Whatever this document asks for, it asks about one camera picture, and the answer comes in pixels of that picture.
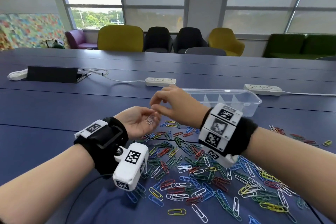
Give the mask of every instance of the black chair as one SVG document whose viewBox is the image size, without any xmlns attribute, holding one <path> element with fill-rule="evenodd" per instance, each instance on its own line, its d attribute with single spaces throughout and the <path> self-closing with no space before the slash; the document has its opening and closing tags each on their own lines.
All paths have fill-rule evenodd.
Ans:
<svg viewBox="0 0 336 224">
<path fill-rule="evenodd" d="M 177 34 L 173 47 L 175 53 L 185 53 L 192 47 L 206 47 L 208 43 L 203 39 L 198 28 L 181 28 Z"/>
<path fill-rule="evenodd" d="M 165 27 L 151 27 L 143 40 L 144 52 L 169 53 L 173 46 L 173 39 Z"/>
<path fill-rule="evenodd" d="M 317 58 L 315 60 L 329 60 L 329 61 L 336 61 L 336 56 L 328 56 L 328 57 L 322 57 L 322 58 Z"/>
<path fill-rule="evenodd" d="M 193 47 L 185 51 L 186 54 L 202 54 L 214 56 L 226 56 L 226 52 L 222 49 L 213 47 Z"/>
</svg>

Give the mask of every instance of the hand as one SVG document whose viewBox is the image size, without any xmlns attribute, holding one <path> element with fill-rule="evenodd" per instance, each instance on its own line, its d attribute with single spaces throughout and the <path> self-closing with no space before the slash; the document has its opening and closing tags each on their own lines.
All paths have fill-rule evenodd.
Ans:
<svg viewBox="0 0 336 224">
<path fill-rule="evenodd" d="M 149 116 L 154 117 L 152 124 L 146 122 Z M 139 106 L 128 108 L 114 117 L 125 126 L 129 138 L 141 137 L 151 132 L 161 120 L 161 115 L 156 111 Z"/>
<path fill-rule="evenodd" d="M 160 105 L 161 101 L 170 103 L 171 109 Z M 168 116 L 180 124 L 200 128 L 209 107 L 202 105 L 191 95 L 175 85 L 157 91 L 149 104 L 159 114 Z"/>
</svg>

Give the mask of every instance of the purple armchair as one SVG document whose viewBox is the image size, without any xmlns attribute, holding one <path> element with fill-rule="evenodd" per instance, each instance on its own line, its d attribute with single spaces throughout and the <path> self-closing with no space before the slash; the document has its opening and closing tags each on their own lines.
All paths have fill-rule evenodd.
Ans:
<svg viewBox="0 0 336 224">
<path fill-rule="evenodd" d="M 86 42 L 85 34 L 81 29 L 75 29 L 65 32 L 71 49 L 98 49 L 97 44 L 89 44 Z"/>
</svg>

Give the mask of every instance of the black cable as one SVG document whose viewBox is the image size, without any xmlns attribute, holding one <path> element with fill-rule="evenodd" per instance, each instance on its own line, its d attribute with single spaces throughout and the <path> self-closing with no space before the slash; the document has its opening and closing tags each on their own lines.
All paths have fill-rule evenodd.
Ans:
<svg viewBox="0 0 336 224">
<path fill-rule="evenodd" d="M 310 204 L 308 204 L 307 201 L 305 201 L 306 204 L 309 206 L 309 208 L 311 209 L 311 211 L 313 212 L 313 214 L 315 214 L 316 218 L 320 221 L 321 224 L 324 224 L 323 221 L 321 220 L 321 218 L 317 215 L 317 213 L 315 212 L 315 210 L 313 209 L 313 207 L 311 207 Z"/>
<path fill-rule="evenodd" d="M 79 194 L 77 195 L 77 197 L 75 198 L 74 202 L 72 203 L 72 205 L 71 205 L 71 207 L 70 207 L 70 210 L 69 210 L 69 212 L 68 212 L 68 215 L 67 215 L 66 218 L 65 218 L 65 224 L 67 224 L 67 222 L 68 222 L 68 219 L 69 219 L 71 210 L 72 210 L 73 206 L 75 205 L 77 199 L 78 199 L 79 196 L 82 194 L 82 192 L 87 188 L 87 186 L 89 186 L 91 183 L 93 183 L 94 181 L 96 181 L 96 180 L 98 180 L 98 179 L 100 179 L 100 178 L 103 178 L 103 177 L 106 177 L 106 176 L 110 176 L 110 177 L 111 177 L 112 175 L 113 175 L 113 174 L 100 175 L 100 176 L 96 177 L 95 179 L 91 180 L 88 184 L 86 184 L 86 185 L 84 186 L 84 188 L 82 188 L 82 190 L 79 192 Z"/>
</svg>

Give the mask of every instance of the electrical outlet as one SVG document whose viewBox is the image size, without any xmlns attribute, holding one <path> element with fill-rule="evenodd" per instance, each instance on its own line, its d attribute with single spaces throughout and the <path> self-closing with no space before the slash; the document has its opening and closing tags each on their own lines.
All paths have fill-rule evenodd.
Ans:
<svg viewBox="0 0 336 224">
<path fill-rule="evenodd" d="M 153 78 L 148 77 L 145 80 L 147 86 L 157 86 L 157 87 L 166 87 L 171 84 L 176 85 L 176 79 L 170 78 Z"/>
<path fill-rule="evenodd" d="M 270 95 L 270 96 L 279 96 L 282 93 L 282 89 L 277 86 L 269 85 L 254 85 L 254 84 L 245 84 L 245 90 L 252 91 L 257 95 Z"/>
</svg>

